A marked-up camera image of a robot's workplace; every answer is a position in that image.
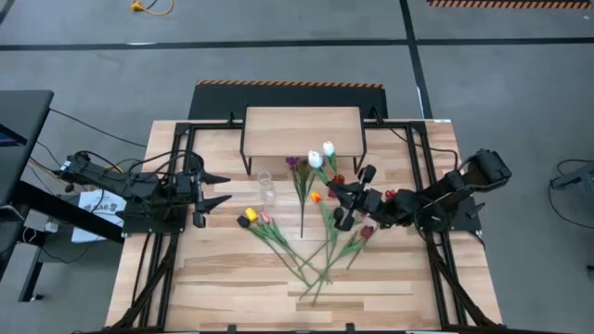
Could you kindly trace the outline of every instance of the orange striped tape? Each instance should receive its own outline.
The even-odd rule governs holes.
[[[249,84],[249,85],[276,85],[276,86],[309,86],[309,87],[366,87],[383,88],[381,83],[315,83],[315,82],[287,82],[266,80],[199,80],[199,84]]]
[[[465,8],[513,8],[513,9],[592,9],[589,2],[545,2],[545,1],[453,1],[432,0],[429,6]]]

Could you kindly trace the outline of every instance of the white paper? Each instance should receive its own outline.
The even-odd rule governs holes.
[[[85,191],[81,193],[78,207],[91,212],[101,199],[101,190]],[[122,218],[115,215],[118,211],[123,211],[126,207],[126,201],[121,197],[105,191],[103,200],[95,210],[94,214],[117,225],[122,226]],[[93,233],[87,232],[80,228],[74,227],[72,231],[72,242],[89,242],[104,240],[105,238],[94,235]]]

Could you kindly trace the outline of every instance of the wooden platform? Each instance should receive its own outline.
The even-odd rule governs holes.
[[[153,124],[147,157],[171,149],[173,129],[174,122]],[[457,149],[451,123],[428,121],[428,131],[433,147]],[[350,270],[345,269],[349,259],[334,265],[334,283],[322,288],[316,306],[311,303],[313,294],[299,299],[304,284],[266,245],[236,223],[246,207],[262,208],[258,182],[255,176],[245,174],[239,156],[239,135],[239,130],[198,131],[194,149],[204,158],[206,171],[233,180],[207,186],[206,196],[232,194],[233,198],[207,216],[206,228],[190,227],[181,236],[167,330],[223,330],[229,324],[238,325],[239,330],[330,330],[344,329],[347,322],[355,323],[357,329],[439,328],[429,262],[423,241],[413,228],[378,232]],[[378,170],[373,186],[380,191],[414,188],[407,145],[388,130],[366,130],[366,135],[366,163]],[[418,153],[424,165],[421,149]],[[453,167],[451,154],[434,152],[433,159],[438,177]],[[145,169],[164,161],[152,161]],[[351,159],[338,161],[347,182],[354,180]],[[278,192],[275,206],[264,210],[276,218],[294,249],[303,256],[312,253],[325,236],[317,207],[307,203],[304,237],[300,238],[298,199],[284,160],[261,158],[254,161],[253,168],[270,171]],[[428,185],[426,175],[424,184]],[[314,183],[313,189],[327,194],[321,183]],[[326,202],[330,207],[336,205],[331,200]],[[343,233],[341,240],[349,236]],[[106,325],[117,321],[130,305],[144,238],[138,235],[125,241]],[[465,233],[452,233],[451,238],[461,284],[487,316],[500,321],[482,246]],[[324,261],[319,257],[314,263],[321,267]],[[311,271],[307,274],[315,277]],[[455,322],[448,288],[445,295],[450,321]],[[156,321],[159,296],[156,293],[153,298],[150,324]]]
[[[304,157],[331,141],[336,155],[363,155],[358,107],[248,107],[247,157]]]

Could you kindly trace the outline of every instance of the tulip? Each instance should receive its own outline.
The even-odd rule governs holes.
[[[270,224],[270,217],[268,217],[264,212],[260,212],[260,215],[262,216],[262,220],[265,223]]]
[[[307,154],[307,161],[309,161],[309,165],[314,169],[322,167],[322,163],[324,162],[319,153],[315,151],[309,151]]]
[[[250,220],[245,216],[238,217],[238,223],[242,228],[250,228]]]
[[[319,177],[319,179],[324,183],[324,185],[327,184],[328,177],[326,176],[324,170],[321,168],[324,159],[322,159],[319,153],[315,151],[309,151],[309,153],[307,154],[307,161],[309,161],[309,165],[312,167],[314,172],[316,172],[317,177]]]
[[[252,209],[252,208],[248,208],[245,210],[245,215],[248,217],[248,219],[250,220],[250,222],[255,222],[258,219],[258,213],[256,212],[256,210]]]
[[[319,203],[322,200],[322,195],[320,195],[317,191],[312,191],[312,201],[314,203]]]
[[[332,142],[324,142],[323,147],[324,154],[326,154],[327,157],[331,157],[334,155],[334,145],[332,144]]]

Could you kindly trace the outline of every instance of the table leg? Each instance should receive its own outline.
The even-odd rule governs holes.
[[[252,157],[249,157],[246,160],[245,155],[243,155],[243,151],[240,151],[239,153],[241,154],[241,159],[243,160],[243,165],[245,166],[245,172],[248,175],[252,175]]]
[[[363,152],[363,155],[361,156],[361,160],[359,161],[359,163],[356,163],[356,158],[353,157],[353,167],[355,168],[355,173],[358,173],[359,170],[361,169],[361,165],[363,165],[363,160],[365,159],[365,156],[367,155],[367,152]]]
[[[123,244],[121,227],[24,181],[17,182],[12,191],[11,199],[18,204],[25,204],[31,209],[50,217],[66,221],[85,231]]]
[[[41,254],[41,248],[38,248],[35,252],[35,256],[33,256],[33,261],[31,262],[31,267],[29,268],[29,273],[25,278],[25,282],[23,283],[22,290],[20,291],[19,295],[19,302],[32,302],[41,298],[37,298],[33,292],[35,290],[35,285],[37,284],[37,278],[39,278],[39,274],[41,274],[41,268],[44,263],[39,262],[39,255]]]

